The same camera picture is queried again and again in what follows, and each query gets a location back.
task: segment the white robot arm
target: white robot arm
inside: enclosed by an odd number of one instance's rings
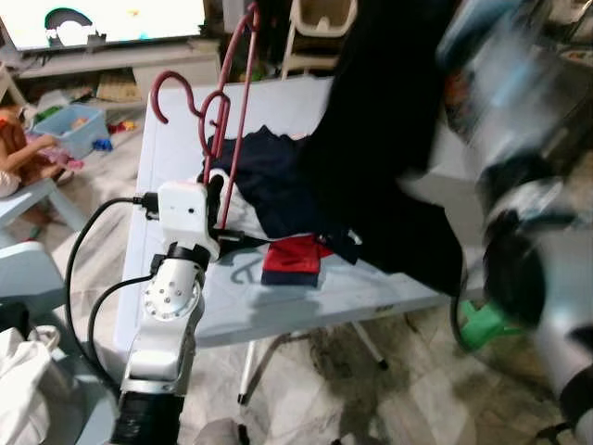
[[[593,209],[574,206],[549,158],[593,134],[593,76],[534,49],[546,2],[526,3],[467,0],[437,59],[448,70],[473,55],[486,293],[529,329],[568,424],[593,444]]]
[[[220,252],[208,227],[209,202],[202,184],[171,182],[159,188],[158,208],[149,209],[158,215],[169,251],[143,295],[140,327],[121,382],[114,444],[177,442],[194,332],[204,313],[204,274]]]

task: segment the child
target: child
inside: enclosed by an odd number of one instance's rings
[[[0,198],[12,195],[21,185],[60,174],[62,168],[59,165],[38,154],[56,143],[56,139],[47,134],[27,144],[17,117],[0,109]],[[38,207],[26,211],[23,218],[42,227],[51,222],[50,216]]]

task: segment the table leg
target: table leg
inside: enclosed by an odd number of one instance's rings
[[[239,397],[237,401],[240,405],[247,403],[247,387],[249,386],[249,379],[251,378],[251,368],[253,367],[253,359],[256,355],[256,341],[250,341],[247,347],[247,356],[245,358],[245,367],[241,375],[241,386],[239,387]]]
[[[74,232],[82,230],[86,224],[86,218],[80,211],[65,197],[59,190],[54,190],[49,194],[49,200],[56,208],[57,212],[62,215],[64,221]]]
[[[362,324],[360,324],[359,322],[352,322],[351,324],[352,327],[354,327],[354,330],[356,331],[360,340],[362,340],[362,343],[364,343],[364,346],[366,346],[367,350],[369,350],[369,352],[371,353],[372,357],[377,362],[379,367],[381,369],[387,369],[389,367],[387,361],[385,360],[383,355],[381,355],[381,352],[379,352],[375,344],[372,342],[371,338],[369,337],[369,333],[366,331],[366,329],[362,327]]]

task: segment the white plastic chair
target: white plastic chair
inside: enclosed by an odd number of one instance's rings
[[[35,184],[21,188],[9,197],[0,198],[0,248],[16,244],[6,230],[7,226],[33,205],[47,197],[64,219],[64,222],[74,231],[80,231],[86,218],[56,187],[51,179],[43,179]]]
[[[342,37],[350,29],[357,10],[357,0],[293,0],[290,8],[290,30],[282,64],[282,79],[286,79],[290,70],[331,70],[337,62],[337,57],[293,54],[295,36],[298,32],[306,37]]]
[[[56,326],[61,340],[52,357],[75,380],[68,403],[48,401],[52,424],[44,445],[102,445],[109,440],[117,403],[79,358],[70,331],[53,312],[64,303],[64,296],[62,276],[41,244],[31,241],[0,248],[0,306],[22,302],[35,324]]]

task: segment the tv screen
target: tv screen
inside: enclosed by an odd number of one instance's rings
[[[0,0],[19,51],[198,35],[203,0]]]

